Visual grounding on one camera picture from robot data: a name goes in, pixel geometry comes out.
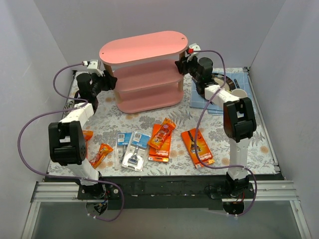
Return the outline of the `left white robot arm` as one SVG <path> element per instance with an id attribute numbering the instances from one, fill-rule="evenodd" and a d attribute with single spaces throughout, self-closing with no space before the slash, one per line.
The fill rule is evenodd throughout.
<path id="1" fill-rule="evenodd" d="M 89 193 L 93 198 L 101 199 L 106 187 L 97 182 L 100 174 L 87 159 L 82 127 L 97 110 L 97 96 L 102 91 L 114 90 L 117 78 L 106 70 L 98 70 L 81 73 L 76 81 L 78 91 L 74 97 L 67 97 L 74 101 L 74 109 L 69 109 L 65 118 L 48 127 L 50 159 L 71 170 L 83 185 L 90 186 Z"/>

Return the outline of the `large orange Gillette Fusion5 box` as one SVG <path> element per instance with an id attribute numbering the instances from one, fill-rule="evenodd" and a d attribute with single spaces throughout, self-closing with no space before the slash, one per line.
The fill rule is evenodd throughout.
<path id="1" fill-rule="evenodd" d="M 213 154 L 211 153 L 210 148 L 208 147 L 204 137 L 202 136 L 200 130 L 198 130 L 198 134 L 195 135 L 195 128 L 184 131 L 181 133 L 182 141 L 187 149 L 187 152 L 191 158 L 191 161 L 194 164 L 195 168 L 204 167 L 202 163 L 198 160 L 195 151 L 197 150 L 197 154 L 199 159 L 207 165 L 211 165 L 215 163 Z"/>

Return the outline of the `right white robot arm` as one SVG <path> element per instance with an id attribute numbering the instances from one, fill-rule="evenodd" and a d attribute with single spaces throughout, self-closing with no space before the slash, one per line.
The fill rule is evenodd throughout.
<path id="1" fill-rule="evenodd" d="M 223 127 L 230 144 L 230 163 L 226 167 L 226 182 L 220 192 L 237 198 L 249 187 L 248 147 L 257 128 L 252 101 L 248 97 L 234 96 L 220 86 L 213 78 L 213 62 L 207 57 L 182 56 L 175 64 L 180 74 L 192 77 L 202 98 L 223 109 Z"/>

